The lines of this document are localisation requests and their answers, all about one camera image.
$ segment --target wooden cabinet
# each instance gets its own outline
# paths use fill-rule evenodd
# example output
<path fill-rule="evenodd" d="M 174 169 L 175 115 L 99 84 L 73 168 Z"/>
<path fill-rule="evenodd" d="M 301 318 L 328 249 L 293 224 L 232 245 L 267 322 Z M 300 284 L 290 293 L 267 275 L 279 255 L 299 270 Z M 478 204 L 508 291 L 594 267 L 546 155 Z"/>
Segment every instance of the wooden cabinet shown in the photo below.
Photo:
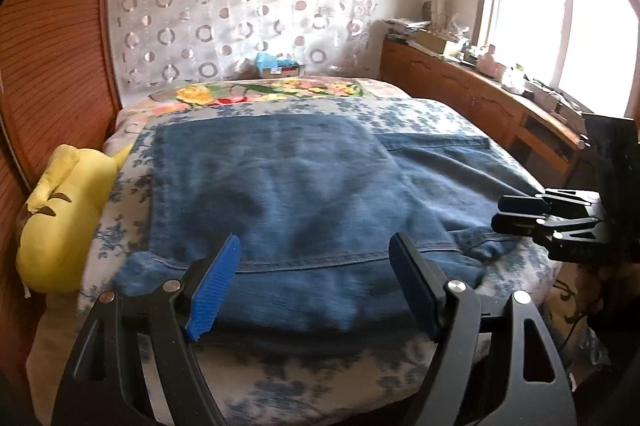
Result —
<path fill-rule="evenodd" d="M 532 173 L 541 181 L 553 179 L 550 186 L 561 185 L 558 179 L 566 181 L 577 162 L 577 135 L 531 101 L 504 91 L 474 70 L 385 41 L 380 78 L 412 97 L 434 99 L 452 107 L 526 167 L 540 157 L 555 173 Z M 531 121 L 537 121 L 542 130 L 534 128 Z M 529 160 L 529 155 L 535 155 L 534 159 Z"/>

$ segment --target window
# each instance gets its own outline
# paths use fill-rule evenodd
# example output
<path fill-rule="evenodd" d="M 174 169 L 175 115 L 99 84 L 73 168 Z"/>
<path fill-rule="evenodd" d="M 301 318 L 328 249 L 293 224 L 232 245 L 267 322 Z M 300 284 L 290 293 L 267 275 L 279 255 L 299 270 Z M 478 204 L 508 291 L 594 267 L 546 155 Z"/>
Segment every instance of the window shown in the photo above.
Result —
<path fill-rule="evenodd" d="M 638 53 L 628 0 L 485 0 L 478 43 L 596 113 L 625 114 Z"/>

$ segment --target blue floral pattern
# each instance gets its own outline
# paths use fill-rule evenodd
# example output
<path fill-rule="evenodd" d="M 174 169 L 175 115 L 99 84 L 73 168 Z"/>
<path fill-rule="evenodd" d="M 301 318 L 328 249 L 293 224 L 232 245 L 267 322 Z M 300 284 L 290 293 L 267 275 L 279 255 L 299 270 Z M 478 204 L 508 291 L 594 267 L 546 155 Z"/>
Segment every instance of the blue floral pattern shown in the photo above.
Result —
<path fill-rule="evenodd" d="M 302 98 L 228 104 L 169 113 L 153 119 L 141 132 L 118 176 L 95 234 L 79 296 L 88 312 L 100 292 L 124 264 L 127 254 L 144 249 L 150 198 L 151 147 L 161 125 L 218 117 L 275 113 L 323 113 L 353 117 L 375 133 L 484 134 L 449 107 L 432 100 L 404 98 Z M 537 182 L 509 154 L 492 143 L 505 163 L 530 183 Z M 508 295 L 526 290 L 540 303 L 559 264 L 544 249 L 523 239 L 516 250 L 491 264 L 479 292 Z M 486 354 L 482 340 L 477 356 Z M 258 358 L 207 347 L 197 351 L 211 393 L 231 426 L 332 424 L 406 398 L 420 386 L 434 345 L 417 335 L 393 351 L 364 351 L 348 359 Z M 146 356 L 144 370 L 157 418 L 172 424 L 161 398 L 155 366 Z"/>

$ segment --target plush toy eye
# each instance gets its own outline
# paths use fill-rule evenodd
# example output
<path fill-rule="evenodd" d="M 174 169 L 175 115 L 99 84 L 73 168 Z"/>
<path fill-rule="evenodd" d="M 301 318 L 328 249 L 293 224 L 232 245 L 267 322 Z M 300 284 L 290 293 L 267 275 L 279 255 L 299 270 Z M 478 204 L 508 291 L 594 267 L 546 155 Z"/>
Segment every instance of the plush toy eye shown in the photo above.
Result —
<path fill-rule="evenodd" d="M 36 213 L 36 215 L 47 215 L 47 216 L 56 216 L 56 212 L 51 209 L 48 205 L 44 205 L 40 208 L 40 210 Z"/>
<path fill-rule="evenodd" d="M 54 193 L 49 197 L 49 200 L 51 199 L 60 199 L 60 200 L 64 200 L 65 202 L 71 202 L 71 199 L 68 196 L 66 196 L 64 193 Z"/>

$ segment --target window pane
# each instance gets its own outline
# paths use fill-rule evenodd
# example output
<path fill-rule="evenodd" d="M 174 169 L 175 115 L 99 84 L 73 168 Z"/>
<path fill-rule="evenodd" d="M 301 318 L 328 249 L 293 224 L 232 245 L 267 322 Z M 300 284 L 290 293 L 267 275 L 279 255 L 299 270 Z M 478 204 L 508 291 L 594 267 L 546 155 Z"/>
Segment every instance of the window pane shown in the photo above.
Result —
<path fill-rule="evenodd" d="M 559 87 L 589 109 L 622 117 L 638 51 L 638 18 L 627 0 L 574 0 Z"/>
<path fill-rule="evenodd" d="M 519 63 L 527 75 L 545 83 L 553 77 L 564 18 L 565 0 L 500 0 L 490 43 L 497 60 Z"/>

